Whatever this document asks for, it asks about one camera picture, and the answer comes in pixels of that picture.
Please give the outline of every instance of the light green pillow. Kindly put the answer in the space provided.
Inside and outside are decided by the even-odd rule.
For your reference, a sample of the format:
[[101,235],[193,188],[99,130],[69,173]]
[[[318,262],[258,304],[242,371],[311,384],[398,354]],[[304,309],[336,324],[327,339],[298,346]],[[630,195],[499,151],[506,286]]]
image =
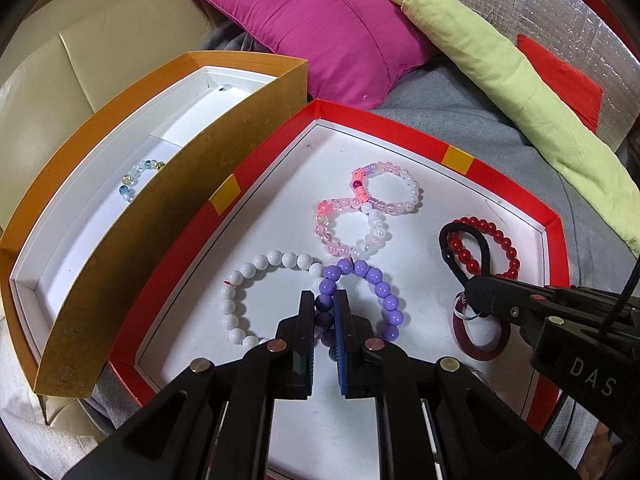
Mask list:
[[616,155],[540,79],[523,53],[458,0],[391,0],[640,253],[640,190]]

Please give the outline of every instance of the purple bead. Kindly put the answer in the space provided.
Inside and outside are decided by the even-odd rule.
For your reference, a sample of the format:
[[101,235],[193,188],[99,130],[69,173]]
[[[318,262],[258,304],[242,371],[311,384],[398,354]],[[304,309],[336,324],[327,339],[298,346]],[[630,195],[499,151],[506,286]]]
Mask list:
[[335,346],[335,330],[333,328],[329,328],[322,332],[322,337],[320,338],[322,344],[328,348]]
[[320,294],[328,294],[329,296],[332,296],[336,288],[338,287],[337,285],[335,285],[334,280],[328,280],[327,278],[325,278],[320,282],[318,290],[320,291]]
[[340,269],[340,272],[343,276],[346,276],[347,274],[351,274],[353,272],[353,262],[348,258],[342,258],[338,260],[336,265],[338,269]]
[[371,285],[376,285],[382,281],[382,271],[376,267],[371,267],[367,272],[367,281]]
[[324,277],[332,282],[337,282],[342,276],[340,269],[335,265],[329,265],[324,268]]
[[378,282],[378,284],[376,285],[375,291],[376,291],[376,296],[377,297],[384,299],[389,294],[391,294],[391,287],[389,286],[389,284],[387,282]]
[[399,326],[404,321],[404,314],[399,310],[392,310],[386,313],[386,322],[389,325]]
[[316,309],[320,312],[327,312],[334,306],[334,298],[328,294],[319,294],[316,298]]
[[398,300],[397,296],[393,294],[389,294],[384,300],[382,300],[382,306],[385,307],[385,310],[395,310],[400,305],[400,300]]
[[367,275],[368,270],[369,266],[364,260],[356,260],[356,262],[353,264],[353,273],[356,276],[360,276],[361,278],[363,278]]
[[395,341],[396,339],[398,339],[399,335],[400,331],[398,330],[398,327],[393,325],[385,326],[384,330],[382,331],[382,339],[384,339],[385,341]]
[[316,314],[315,324],[325,330],[331,328],[331,325],[334,324],[334,316],[329,312],[318,312]]

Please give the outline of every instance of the pink pillow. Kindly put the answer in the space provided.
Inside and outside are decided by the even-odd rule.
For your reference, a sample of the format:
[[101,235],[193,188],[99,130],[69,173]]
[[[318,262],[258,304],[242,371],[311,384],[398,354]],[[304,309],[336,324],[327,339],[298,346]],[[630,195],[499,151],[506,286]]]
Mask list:
[[365,110],[434,47],[389,0],[206,0],[276,54],[309,61],[313,97]]

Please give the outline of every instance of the blue and clear beaded bracelet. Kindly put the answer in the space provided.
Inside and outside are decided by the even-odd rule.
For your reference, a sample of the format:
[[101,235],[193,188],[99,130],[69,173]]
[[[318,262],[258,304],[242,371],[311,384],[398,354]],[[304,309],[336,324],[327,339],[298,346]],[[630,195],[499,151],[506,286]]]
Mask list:
[[118,190],[124,200],[127,202],[133,202],[135,198],[135,191],[133,187],[138,183],[138,179],[140,175],[142,175],[145,170],[162,170],[166,165],[162,160],[141,160],[138,164],[136,164],[131,171],[122,177],[122,186]]

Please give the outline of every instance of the metal screw head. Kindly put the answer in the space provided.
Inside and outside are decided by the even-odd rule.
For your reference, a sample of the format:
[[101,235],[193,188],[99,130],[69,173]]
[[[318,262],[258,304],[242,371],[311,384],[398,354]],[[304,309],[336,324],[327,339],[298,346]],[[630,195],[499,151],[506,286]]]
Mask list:
[[272,339],[267,343],[269,352],[282,352],[287,348],[287,342],[282,339]]
[[372,352],[375,352],[377,350],[382,350],[385,347],[385,342],[379,337],[370,337],[364,342],[364,346]]
[[197,359],[191,361],[191,363],[189,364],[189,370],[191,370],[194,374],[204,373],[209,370],[209,368],[211,368],[211,361],[204,357],[198,357]]
[[443,357],[440,359],[440,368],[446,372],[455,372],[460,369],[460,361],[454,357]]

